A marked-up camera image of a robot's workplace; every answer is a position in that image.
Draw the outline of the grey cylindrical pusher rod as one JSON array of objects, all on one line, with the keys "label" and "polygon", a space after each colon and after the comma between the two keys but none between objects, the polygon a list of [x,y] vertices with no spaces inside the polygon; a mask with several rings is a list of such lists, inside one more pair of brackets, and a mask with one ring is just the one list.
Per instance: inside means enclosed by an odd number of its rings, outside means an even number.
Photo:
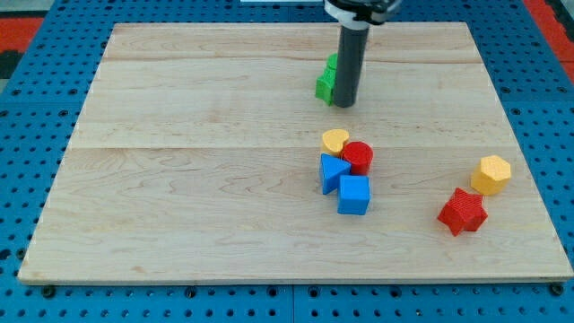
[{"label": "grey cylindrical pusher rod", "polygon": [[356,99],[369,29],[352,30],[342,26],[339,35],[333,103],[351,107]]}]

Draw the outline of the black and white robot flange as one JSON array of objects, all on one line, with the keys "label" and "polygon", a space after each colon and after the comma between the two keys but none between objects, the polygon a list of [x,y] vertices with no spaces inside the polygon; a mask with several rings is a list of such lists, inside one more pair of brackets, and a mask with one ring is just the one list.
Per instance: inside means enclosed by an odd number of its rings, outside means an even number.
[{"label": "black and white robot flange", "polygon": [[402,0],[325,0],[328,15],[350,30],[379,26],[396,15]]}]

